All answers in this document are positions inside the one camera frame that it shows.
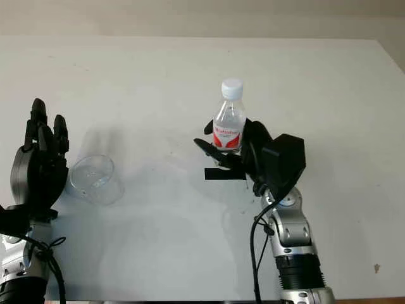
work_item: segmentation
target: black cable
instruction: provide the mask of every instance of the black cable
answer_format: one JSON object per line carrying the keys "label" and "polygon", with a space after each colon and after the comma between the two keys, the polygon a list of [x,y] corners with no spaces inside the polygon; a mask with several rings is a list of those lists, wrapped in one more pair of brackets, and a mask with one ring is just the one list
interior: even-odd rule
{"label": "black cable", "polygon": [[256,231],[256,227],[259,224],[259,221],[278,204],[278,201],[273,202],[266,206],[259,214],[254,218],[254,222],[251,227],[251,234],[250,234],[250,249],[251,249],[251,258],[252,258],[252,268],[253,268],[253,283],[254,283],[254,296],[256,298],[256,303],[261,304],[261,297],[260,297],[260,286],[259,286],[259,279],[258,279],[258,267],[256,266],[256,254],[254,252],[254,232]]}
{"label": "black cable", "polygon": [[65,282],[63,280],[62,271],[53,256],[52,247],[59,246],[63,242],[66,241],[65,237],[59,237],[58,239],[54,240],[51,244],[46,244],[44,242],[39,242],[35,239],[32,239],[28,236],[18,236],[21,239],[26,240],[27,242],[33,244],[34,246],[38,247],[40,250],[39,255],[45,259],[47,262],[49,269],[55,276],[56,282],[58,283],[59,288],[59,302],[60,304],[66,304],[66,291],[65,291]]}
{"label": "black cable", "polygon": [[267,246],[268,239],[269,239],[269,235],[267,234],[266,241],[265,241],[265,244],[263,245],[263,249],[261,250],[260,259],[259,259],[259,263],[258,263],[258,266],[257,266],[258,272],[259,272],[261,260],[263,259],[263,255],[265,253],[265,249],[266,249],[266,246]]}

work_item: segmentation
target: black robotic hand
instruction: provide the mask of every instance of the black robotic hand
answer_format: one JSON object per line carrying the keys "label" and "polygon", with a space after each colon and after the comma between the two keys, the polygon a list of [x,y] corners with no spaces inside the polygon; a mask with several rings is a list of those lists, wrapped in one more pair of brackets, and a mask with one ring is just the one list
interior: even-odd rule
{"label": "black robotic hand", "polygon": [[65,187],[69,150],[65,119],[57,115],[54,132],[47,126],[45,103],[35,99],[27,121],[24,145],[17,150],[11,169],[11,190],[16,205],[0,206],[0,233],[25,234],[33,219],[54,219],[51,207]]}
{"label": "black robotic hand", "polygon": [[[210,121],[204,134],[212,132],[213,121]],[[254,182],[254,194],[262,196],[269,189],[276,202],[295,186],[306,165],[303,139],[288,134],[272,139],[261,122],[249,119],[243,131],[240,155],[222,153],[199,138],[194,142],[220,166],[229,168],[206,168],[206,179],[245,179],[248,174]]]}

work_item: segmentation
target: bottle label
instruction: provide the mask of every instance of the bottle label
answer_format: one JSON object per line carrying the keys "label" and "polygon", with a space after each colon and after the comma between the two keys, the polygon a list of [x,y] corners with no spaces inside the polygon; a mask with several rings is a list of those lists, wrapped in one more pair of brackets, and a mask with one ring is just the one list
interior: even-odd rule
{"label": "bottle label", "polygon": [[219,127],[214,123],[213,126],[213,144],[219,149],[237,149],[242,138],[240,129],[231,129]]}

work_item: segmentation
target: black rubber joint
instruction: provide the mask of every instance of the black rubber joint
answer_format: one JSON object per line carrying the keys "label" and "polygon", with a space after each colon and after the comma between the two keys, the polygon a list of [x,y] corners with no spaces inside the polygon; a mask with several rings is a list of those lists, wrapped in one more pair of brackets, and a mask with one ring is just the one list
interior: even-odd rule
{"label": "black rubber joint", "polygon": [[276,264],[284,290],[325,287],[317,255],[278,256]]}

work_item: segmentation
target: white bottle cap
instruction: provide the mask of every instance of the white bottle cap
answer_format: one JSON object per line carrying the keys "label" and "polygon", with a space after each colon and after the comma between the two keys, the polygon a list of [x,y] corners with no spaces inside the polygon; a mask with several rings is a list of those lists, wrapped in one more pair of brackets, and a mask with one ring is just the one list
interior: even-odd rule
{"label": "white bottle cap", "polygon": [[243,94],[243,81],[237,78],[228,78],[222,82],[222,96],[226,99],[240,99]]}

